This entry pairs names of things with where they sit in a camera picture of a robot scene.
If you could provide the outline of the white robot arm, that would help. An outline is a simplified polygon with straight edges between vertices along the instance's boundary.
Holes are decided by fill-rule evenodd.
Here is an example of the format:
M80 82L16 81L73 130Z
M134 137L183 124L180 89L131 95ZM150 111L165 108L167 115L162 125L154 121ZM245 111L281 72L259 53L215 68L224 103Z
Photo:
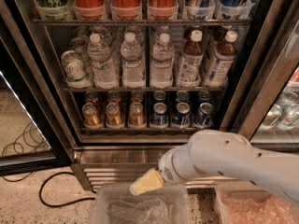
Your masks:
M243 136L201 130L179 147L166 151L158 167L131 186L133 195L183 184L200 177L225 176L248 181L291 203L299 204L299 156L253 147Z

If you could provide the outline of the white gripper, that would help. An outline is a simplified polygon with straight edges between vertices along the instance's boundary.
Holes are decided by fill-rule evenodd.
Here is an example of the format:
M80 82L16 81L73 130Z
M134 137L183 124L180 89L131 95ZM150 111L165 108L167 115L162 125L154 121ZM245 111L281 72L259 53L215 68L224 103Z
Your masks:
M159 160L158 169L149 169L140 176L129 188L137 196L149 191L160 189L164 181L169 184L186 183L187 147L179 146L166 151Z

